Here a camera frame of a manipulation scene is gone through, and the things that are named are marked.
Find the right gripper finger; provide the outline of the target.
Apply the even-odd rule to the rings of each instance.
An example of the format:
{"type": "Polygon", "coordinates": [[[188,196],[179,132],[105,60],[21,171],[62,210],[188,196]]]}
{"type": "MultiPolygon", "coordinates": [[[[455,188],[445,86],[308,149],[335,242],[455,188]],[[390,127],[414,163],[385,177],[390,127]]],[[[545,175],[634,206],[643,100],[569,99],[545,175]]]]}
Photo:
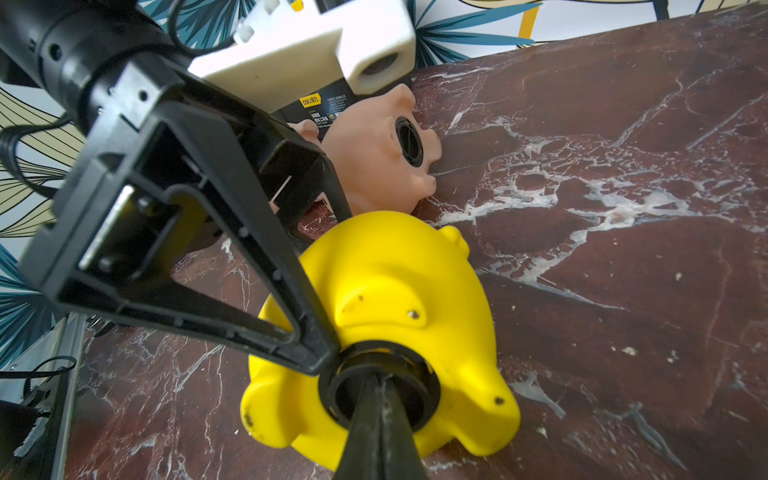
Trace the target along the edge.
{"type": "Polygon", "coordinates": [[[335,480],[426,479],[403,402],[383,375],[363,384],[335,480]]]}

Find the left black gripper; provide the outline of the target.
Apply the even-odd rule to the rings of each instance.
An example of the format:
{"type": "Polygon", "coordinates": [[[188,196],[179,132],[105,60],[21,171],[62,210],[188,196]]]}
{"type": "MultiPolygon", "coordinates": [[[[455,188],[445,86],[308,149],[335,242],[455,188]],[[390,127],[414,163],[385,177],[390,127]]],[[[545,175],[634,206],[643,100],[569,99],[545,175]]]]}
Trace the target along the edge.
{"type": "Polygon", "coordinates": [[[20,267],[69,310],[213,341],[307,375],[339,340],[296,248],[325,194],[351,213],[331,162],[285,123],[189,73],[134,1],[5,1],[1,50],[85,135],[52,220],[20,267]],[[277,326],[174,280],[208,225],[286,316],[277,326]]]}

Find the pink piggy bank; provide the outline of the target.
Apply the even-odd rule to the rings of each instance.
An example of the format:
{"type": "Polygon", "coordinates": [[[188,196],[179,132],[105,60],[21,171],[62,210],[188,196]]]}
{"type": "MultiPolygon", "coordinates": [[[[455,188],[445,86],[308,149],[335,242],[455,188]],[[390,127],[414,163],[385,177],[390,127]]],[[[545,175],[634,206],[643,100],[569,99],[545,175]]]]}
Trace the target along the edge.
{"type": "Polygon", "coordinates": [[[419,125],[415,106],[412,90],[399,84],[383,95],[350,106],[322,140],[311,120],[290,127],[320,147],[333,163],[354,215],[372,211],[410,214],[420,201],[436,192],[437,181],[429,169],[442,157],[437,133],[419,125]],[[424,149],[421,167],[410,166],[402,156],[395,134],[398,117],[408,118],[418,130],[424,149]]]}

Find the yellow piggy bank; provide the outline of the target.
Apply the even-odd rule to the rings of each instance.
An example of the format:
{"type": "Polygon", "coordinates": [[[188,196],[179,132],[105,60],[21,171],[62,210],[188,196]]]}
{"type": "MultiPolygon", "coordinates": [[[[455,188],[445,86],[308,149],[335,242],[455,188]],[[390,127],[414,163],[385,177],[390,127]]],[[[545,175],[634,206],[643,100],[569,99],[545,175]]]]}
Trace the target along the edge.
{"type": "Polygon", "coordinates": [[[341,353],[316,376],[251,357],[240,406],[248,434],[336,469],[363,375],[386,372],[404,394],[421,456],[454,440],[476,456],[505,448],[521,414],[469,254],[457,228],[391,211],[356,216],[316,240],[300,261],[341,353]]]}

